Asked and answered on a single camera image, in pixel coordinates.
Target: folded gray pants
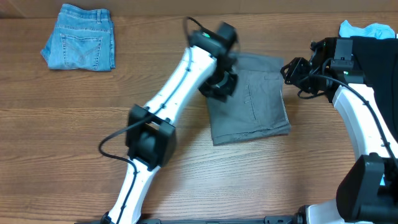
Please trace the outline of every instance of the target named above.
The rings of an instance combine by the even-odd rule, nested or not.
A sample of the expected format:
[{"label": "folded gray pants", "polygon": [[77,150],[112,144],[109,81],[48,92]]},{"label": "folded gray pants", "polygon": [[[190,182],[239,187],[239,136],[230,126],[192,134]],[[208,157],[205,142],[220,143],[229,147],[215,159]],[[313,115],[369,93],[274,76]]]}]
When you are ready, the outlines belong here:
[{"label": "folded gray pants", "polygon": [[291,130],[282,97],[283,59],[239,54],[238,83],[226,103],[207,98],[211,138],[215,146],[247,141]]}]

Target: wooden table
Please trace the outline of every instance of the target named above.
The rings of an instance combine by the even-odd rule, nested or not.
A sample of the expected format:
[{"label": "wooden table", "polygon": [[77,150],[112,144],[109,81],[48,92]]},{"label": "wooden table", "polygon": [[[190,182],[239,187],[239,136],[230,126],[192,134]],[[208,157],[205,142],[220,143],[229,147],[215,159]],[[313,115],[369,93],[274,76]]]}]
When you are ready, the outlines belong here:
[{"label": "wooden table", "polygon": [[[310,41],[338,35],[344,19],[398,30],[394,13],[200,16],[238,29],[242,51],[310,56]],[[157,93],[185,47],[181,17],[114,17],[112,72],[52,71],[39,54],[55,19],[0,20],[0,223],[99,220],[114,205],[126,164],[100,156],[99,141]],[[288,136],[213,147],[199,93],[178,124],[178,148],[142,212],[165,220],[293,214],[335,196],[354,164],[345,126],[325,98],[284,87]],[[124,137],[106,146],[126,154]]]}]

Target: clothing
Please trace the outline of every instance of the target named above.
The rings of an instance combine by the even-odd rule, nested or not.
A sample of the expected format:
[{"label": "clothing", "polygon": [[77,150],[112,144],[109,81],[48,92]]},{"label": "clothing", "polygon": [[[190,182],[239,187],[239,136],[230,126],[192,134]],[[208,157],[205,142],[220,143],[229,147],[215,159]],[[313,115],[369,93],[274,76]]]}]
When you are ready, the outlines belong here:
[{"label": "clothing", "polygon": [[388,25],[375,23],[368,25],[365,28],[358,28],[351,26],[351,24],[347,20],[341,23],[339,35],[341,37],[360,36],[374,37],[376,39],[387,39],[396,37],[396,33]]},{"label": "clothing", "polygon": [[226,103],[206,99],[215,146],[290,132],[282,99],[282,66],[281,58],[239,54],[232,97]]},{"label": "clothing", "polygon": [[106,9],[63,4],[41,54],[50,69],[110,71],[115,68],[113,28]]}]

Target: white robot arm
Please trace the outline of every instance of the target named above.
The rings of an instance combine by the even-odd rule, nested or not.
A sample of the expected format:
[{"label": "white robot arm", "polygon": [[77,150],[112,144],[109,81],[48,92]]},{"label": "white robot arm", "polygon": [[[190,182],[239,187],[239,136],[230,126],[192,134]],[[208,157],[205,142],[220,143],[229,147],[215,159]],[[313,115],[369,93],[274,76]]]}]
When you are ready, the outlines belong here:
[{"label": "white robot arm", "polygon": [[[391,149],[394,155],[398,156],[398,144],[392,137],[383,117],[377,108],[374,99],[374,90],[364,84],[349,84],[349,86],[360,93],[366,100],[369,101],[373,110],[377,114],[387,140],[391,144]],[[369,110],[363,102],[354,93],[343,86],[339,86],[333,98],[333,106],[339,112],[346,125],[349,138],[354,148],[355,160],[358,160],[362,155],[370,155],[375,152],[381,157],[390,157],[383,141],[380,138],[379,131],[373,120]],[[384,179],[381,180],[381,185],[384,185]],[[346,223],[338,213],[336,199],[318,204],[311,205],[306,211],[307,224],[344,224]]]},{"label": "white robot arm", "polygon": [[[188,38],[190,46],[185,49],[172,76],[144,108],[133,107],[128,127],[117,132],[127,131],[129,158],[119,158],[128,163],[127,173],[118,200],[103,216],[101,224],[138,222],[152,179],[174,151],[175,126],[194,92],[199,89],[207,97],[225,100],[234,91],[237,76],[231,68],[234,59],[229,57],[229,50],[237,42],[234,27],[222,23],[217,33],[213,33],[193,21],[201,29]],[[158,129],[151,127],[150,123],[158,125]],[[99,151],[112,157],[102,151],[102,144]]]},{"label": "white robot arm", "polygon": [[[192,62],[190,65],[190,72],[187,74],[187,77],[183,80],[190,60],[188,49],[185,50],[180,64],[174,71],[173,75],[169,78],[166,85],[145,105],[146,108],[149,108],[149,112],[155,113],[156,110],[162,107],[162,104],[173,93],[178,83],[181,82],[181,85],[171,96],[167,104],[163,105],[164,108],[157,113],[158,118],[162,120],[169,119],[169,124],[173,126],[176,126],[182,110],[190,101],[193,93],[197,91],[199,86],[212,76],[216,70],[217,59],[209,57],[209,53],[207,51],[197,46],[191,47],[190,50],[192,51]],[[141,216],[142,203],[147,194],[150,183],[152,182],[156,172],[160,169],[160,166],[156,166],[155,169],[148,171],[148,166],[140,160],[133,159],[132,162],[137,167],[136,182],[131,191],[132,197],[128,197],[125,211],[119,221],[119,223],[123,224],[135,224],[138,222],[138,219]],[[124,179],[118,200],[112,210],[109,211],[108,216],[111,220],[118,220],[123,201],[126,198],[133,178],[134,169],[132,165],[128,164],[126,178]]]}]

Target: black cable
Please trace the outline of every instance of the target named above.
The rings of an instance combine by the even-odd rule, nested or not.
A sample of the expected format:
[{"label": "black cable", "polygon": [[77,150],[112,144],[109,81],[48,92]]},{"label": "black cable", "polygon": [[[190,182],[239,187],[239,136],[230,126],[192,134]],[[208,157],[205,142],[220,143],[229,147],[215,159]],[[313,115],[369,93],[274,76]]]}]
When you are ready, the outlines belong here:
[{"label": "black cable", "polygon": [[319,66],[314,70],[314,71],[310,71],[310,75],[313,75],[313,74],[315,74],[317,71],[319,70]]},{"label": "black cable", "polygon": [[124,208],[126,208],[127,200],[128,200],[128,198],[129,198],[129,196],[130,196],[130,193],[131,193],[131,190],[132,190],[132,188],[133,188],[133,186],[134,186],[134,183],[136,182],[136,178],[137,178],[137,167],[136,167],[136,165],[135,165],[133,162],[131,162],[130,160],[128,160],[128,159],[126,159],[126,158],[123,158],[123,157],[120,157],[120,156],[111,155],[111,154],[108,154],[108,153],[104,152],[103,149],[102,149],[102,147],[103,147],[103,145],[104,145],[107,141],[111,140],[112,138],[115,138],[116,136],[119,136],[120,134],[125,133],[125,132],[128,131],[128,130],[131,130],[131,129],[134,129],[134,128],[138,128],[139,126],[141,126],[141,125],[143,125],[143,124],[149,122],[161,109],[164,109],[164,106],[169,102],[169,100],[171,99],[171,97],[173,97],[173,95],[174,95],[175,92],[178,90],[178,88],[180,88],[181,84],[183,83],[183,81],[184,81],[185,78],[187,77],[188,73],[190,72],[190,67],[191,67],[191,64],[192,64],[192,50],[191,50],[190,44],[189,44],[189,34],[188,34],[188,24],[187,24],[187,21],[188,21],[188,20],[191,20],[191,21],[193,21],[194,23],[198,24],[200,27],[203,27],[198,21],[196,21],[196,20],[195,20],[194,18],[192,18],[192,17],[186,17],[186,18],[184,18],[184,20],[183,20],[183,29],[184,29],[185,37],[186,37],[187,42],[188,42],[189,61],[188,61],[188,65],[187,65],[187,68],[186,68],[186,70],[185,70],[185,73],[184,73],[182,79],[181,79],[180,82],[177,84],[177,86],[174,88],[173,92],[171,92],[171,94],[169,95],[169,97],[167,97],[167,99],[161,104],[160,108],[157,109],[157,111],[155,111],[155,113],[153,113],[153,114],[151,114],[151,115],[149,115],[149,116],[146,116],[146,117],[143,118],[142,120],[140,120],[140,121],[138,121],[138,122],[136,122],[136,123],[134,123],[134,124],[132,124],[132,125],[126,127],[126,128],[120,129],[119,131],[116,131],[116,132],[110,134],[109,136],[105,137],[105,138],[99,143],[99,145],[98,145],[99,153],[101,153],[103,156],[108,157],[108,158],[117,159],[117,160],[120,160],[120,161],[127,162],[128,164],[132,165],[132,167],[134,168],[134,172],[133,172],[134,177],[133,177],[131,186],[130,186],[130,188],[129,188],[127,194],[126,194],[126,197],[124,198],[124,202],[123,202],[123,204],[122,204],[122,207],[120,208],[121,210],[120,210],[120,214],[119,214],[119,217],[118,217],[118,220],[117,220],[116,224],[119,224],[119,222],[120,222],[120,219],[121,219],[121,217],[122,217]]},{"label": "black cable", "polygon": [[341,82],[341,81],[339,81],[339,80],[337,80],[337,79],[335,79],[335,78],[328,77],[328,76],[325,76],[325,75],[310,75],[310,77],[313,77],[313,78],[323,78],[323,79],[326,79],[326,80],[335,82],[335,83],[337,83],[337,84],[339,84],[339,85],[342,85],[343,87],[347,88],[349,91],[351,91],[352,93],[354,93],[360,100],[362,100],[362,102],[364,103],[364,105],[366,105],[366,107],[368,107],[369,111],[371,112],[372,117],[373,117],[373,119],[374,119],[374,122],[375,122],[375,124],[376,124],[376,126],[377,126],[377,129],[379,130],[381,139],[382,139],[382,141],[383,141],[383,145],[384,145],[384,147],[387,149],[388,154],[390,155],[391,159],[393,160],[393,163],[394,163],[394,165],[396,166],[396,169],[398,169],[398,162],[397,162],[397,159],[396,159],[396,157],[395,157],[393,151],[391,150],[390,143],[387,141],[386,135],[384,134],[384,131],[383,131],[382,127],[381,127],[380,121],[379,121],[379,119],[377,118],[377,115],[376,115],[376,113],[374,112],[373,108],[371,107],[369,101],[366,100],[361,94],[359,94],[356,90],[354,90],[353,88],[351,88],[349,85],[347,85],[347,84],[345,84],[345,83],[343,83],[343,82]]},{"label": "black cable", "polygon": [[326,66],[328,65],[328,62],[330,62],[331,60],[333,60],[333,58],[328,58],[328,59],[326,59],[325,62],[323,63],[323,65],[322,65],[322,75],[325,74],[325,68],[326,68]]},{"label": "black cable", "polygon": [[317,93],[317,94],[312,95],[312,96],[301,96],[301,93],[302,93],[302,92],[303,92],[303,90],[298,91],[297,96],[298,96],[300,99],[303,99],[303,100],[314,99],[314,98],[316,98],[316,97],[318,97],[318,96],[323,96],[323,95],[326,94],[326,92],[321,92],[321,93]]}]

